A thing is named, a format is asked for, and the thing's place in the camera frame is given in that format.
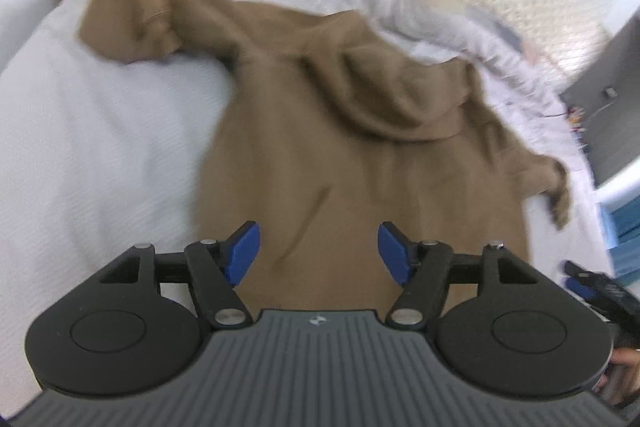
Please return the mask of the person's right hand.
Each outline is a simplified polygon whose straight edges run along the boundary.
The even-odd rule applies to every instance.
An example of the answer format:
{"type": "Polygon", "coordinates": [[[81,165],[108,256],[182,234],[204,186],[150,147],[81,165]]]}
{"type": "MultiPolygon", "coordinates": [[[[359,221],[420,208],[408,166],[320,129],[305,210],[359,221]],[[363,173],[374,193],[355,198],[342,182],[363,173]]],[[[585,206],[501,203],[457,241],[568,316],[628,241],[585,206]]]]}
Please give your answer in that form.
{"type": "Polygon", "coordinates": [[[598,387],[603,387],[609,381],[614,381],[613,387],[620,389],[622,394],[633,393],[639,389],[639,361],[638,349],[616,348],[610,358],[610,373],[604,374],[598,387]]]}

